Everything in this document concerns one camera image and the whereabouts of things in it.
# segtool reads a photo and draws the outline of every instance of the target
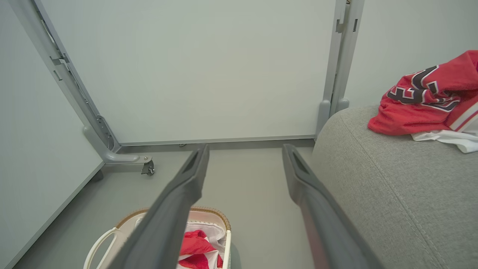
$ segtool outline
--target whiteboard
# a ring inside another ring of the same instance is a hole
[[[0,268],[11,268],[102,160],[5,0],[0,126]]]
[[[345,98],[378,104],[402,76],[478,49],[476,0],[365,0]]]
[[[42,0],[121,144],[312,137],[335,0]]]

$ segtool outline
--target red cloth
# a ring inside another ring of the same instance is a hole
[[[386,135],[460,132],[478,119],[478,50],[403,76],[380,101],[368,127]]]
[[[190,255],[178,261],[179,265],[193,269],[212,269],[209,268],[207,253],[217,251],[207,240],[206,234],[201,230],[186,232],[181,245],[179,256]],[[222,259],[217,255],[217,268],[222,268]]]

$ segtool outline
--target caster wheel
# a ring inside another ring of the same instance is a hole
[[[154,174],[154,163],[152,160],[144,164],[141,174],[147,174],[148,176],[152,176]]]
[[[154,174],[154,168],[148,168],[148,172],[146,173],[148,176],[152,176]]]

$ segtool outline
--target gray sofa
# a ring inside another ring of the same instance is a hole
[[[329,119],[312,169],[385,268],[478,268],[478,153],[367,128],[378,107]]]

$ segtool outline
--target red shirt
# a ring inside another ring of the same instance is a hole
[[[478,50],[403,76],[380,101],[368,127],[386,135],[460,132],[478,119]]]

